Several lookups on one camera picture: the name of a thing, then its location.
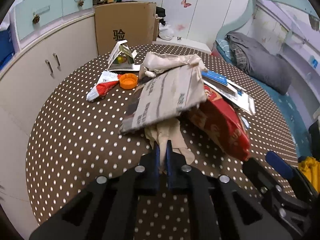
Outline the red snack bag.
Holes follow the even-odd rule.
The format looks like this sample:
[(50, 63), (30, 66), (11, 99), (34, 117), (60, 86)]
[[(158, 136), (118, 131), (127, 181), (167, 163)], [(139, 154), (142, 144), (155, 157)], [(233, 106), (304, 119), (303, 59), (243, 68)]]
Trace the red snack bag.
[(250, 141), (243, 121), (216, 90), (205, 85), (204, 92), (206, 101), (189, 111), (189, 120), (204, 131), (223, 153), (247, 161)]

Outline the blue white paper leaflets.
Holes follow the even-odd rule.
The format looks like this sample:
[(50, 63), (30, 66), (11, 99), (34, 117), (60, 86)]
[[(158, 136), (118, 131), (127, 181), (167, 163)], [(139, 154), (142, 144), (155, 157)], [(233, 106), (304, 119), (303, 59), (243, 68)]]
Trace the blue white paper leaflets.
[(255, 115), (255, 103), (246, 90), (225, 76), (213, 71), (202, 72), (204, 84), (214, 89), (234, 105), (250, 115)]

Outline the beige printed cloth bag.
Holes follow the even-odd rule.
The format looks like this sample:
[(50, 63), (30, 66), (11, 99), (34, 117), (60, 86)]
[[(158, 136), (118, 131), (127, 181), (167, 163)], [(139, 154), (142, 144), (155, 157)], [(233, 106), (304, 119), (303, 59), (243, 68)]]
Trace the beige printed cloth bag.
[(165, 149), (169, 140), (188, 164), (195, 159), (184, 142), (177, 117), (207, 100), (202, 79), (202, 72), (206, 71), (204, 62), (196, 54), (148, 52), (145, 56), (139, 85), (119, 131), (129, 133), (144, 129), (150, 142), (160, 147), (160, 172), (165, 170)]

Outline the red white snack wrapper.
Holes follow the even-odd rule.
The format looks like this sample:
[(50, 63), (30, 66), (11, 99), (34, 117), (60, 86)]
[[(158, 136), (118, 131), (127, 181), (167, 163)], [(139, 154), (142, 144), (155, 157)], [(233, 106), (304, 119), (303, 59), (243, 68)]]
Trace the red white snack wrapper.
[(120, 74), (110, 71), (103, 71), (97, 84), (87, 94), (86, 100), (92, 102), (98, 98), (103, 98), (114, 86), (119, 83), (120, 77)]

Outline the orange plastic lid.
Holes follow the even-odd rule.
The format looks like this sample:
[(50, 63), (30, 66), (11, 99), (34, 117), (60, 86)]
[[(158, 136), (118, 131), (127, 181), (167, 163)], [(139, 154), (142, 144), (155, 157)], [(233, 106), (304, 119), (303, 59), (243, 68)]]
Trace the orange plastic lid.
[(120, 87), (125, 90), (130, 90), (136, 88), (138, 84), (138, 76), (133, 73), (123, 74), (119, 78)]

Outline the grey folded blanket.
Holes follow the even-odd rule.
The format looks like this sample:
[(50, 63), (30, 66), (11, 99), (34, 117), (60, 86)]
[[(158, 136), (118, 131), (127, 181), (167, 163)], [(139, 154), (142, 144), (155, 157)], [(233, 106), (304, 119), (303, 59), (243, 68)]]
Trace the grey folded blanket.
[(226, 38), (236, 67), (281, 95), (287, 93), (292, 76), (284, 59), (270, 54), (262, 44), (242, 33), (229, 33)]

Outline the white long cabinet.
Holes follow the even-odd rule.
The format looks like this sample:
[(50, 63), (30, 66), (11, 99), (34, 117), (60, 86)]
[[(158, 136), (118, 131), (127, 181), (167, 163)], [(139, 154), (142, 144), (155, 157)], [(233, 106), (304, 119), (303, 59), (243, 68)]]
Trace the white long cabinet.
[(38, 226), (25, 175), (35, 119), (60, 82), (97, 54), (95, 20), (89, 14), (42, 35), (1, 71), (1, 207), (22, 239)]

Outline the crumpled white green carton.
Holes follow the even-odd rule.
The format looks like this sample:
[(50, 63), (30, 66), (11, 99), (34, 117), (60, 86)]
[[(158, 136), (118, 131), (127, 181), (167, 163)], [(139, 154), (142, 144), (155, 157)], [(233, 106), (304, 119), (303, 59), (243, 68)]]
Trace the crumpled white green carton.
[(118, 41), (111, 51), (107, 61), (107, 71), (111, 72), (139, 72), (140, 64), (135, 63), (136, 50), (131, 50), (127, 40)]

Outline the blue shopping bag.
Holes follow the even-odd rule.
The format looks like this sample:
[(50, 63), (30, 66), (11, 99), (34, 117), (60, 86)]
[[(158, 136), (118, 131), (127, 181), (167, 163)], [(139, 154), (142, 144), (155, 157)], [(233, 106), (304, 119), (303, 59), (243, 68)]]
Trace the blue shopping bag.
[(10, 28), (1, 31), (0, 38), (0, 68), (3, 69), (15, 54)]

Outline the brown cardboard box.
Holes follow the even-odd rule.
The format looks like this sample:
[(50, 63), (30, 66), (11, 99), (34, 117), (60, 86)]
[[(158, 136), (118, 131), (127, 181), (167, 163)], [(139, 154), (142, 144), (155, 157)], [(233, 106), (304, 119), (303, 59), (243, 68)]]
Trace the brown cardboard box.
[(127, 40), (129, 47), (153, 42), (156, 3), (120, 2), (98, 5), (94, 9), (100, 55), (111, 52), (122, 40)]

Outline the white wardrobe with butterflies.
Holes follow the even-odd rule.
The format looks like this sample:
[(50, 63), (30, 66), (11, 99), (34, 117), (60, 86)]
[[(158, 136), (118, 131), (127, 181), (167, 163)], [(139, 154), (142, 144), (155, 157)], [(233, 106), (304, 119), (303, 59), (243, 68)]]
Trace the white wardrobe with butterflies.
[(236, 20), (248, 0), (128, 0), (154, 2), (165, 9), (165, 21), (176, 38), (206, 44), (212, 48), (223, 25)]

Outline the mint green drawer unit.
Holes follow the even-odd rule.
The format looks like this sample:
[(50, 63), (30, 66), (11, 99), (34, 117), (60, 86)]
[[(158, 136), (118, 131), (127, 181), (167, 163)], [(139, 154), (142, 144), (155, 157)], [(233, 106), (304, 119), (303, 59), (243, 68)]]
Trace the mint green drawer unit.
[(16, 30), (20, 40), (63, 16), (93, 7), (93, 0), (24, 0), (15, 6)]

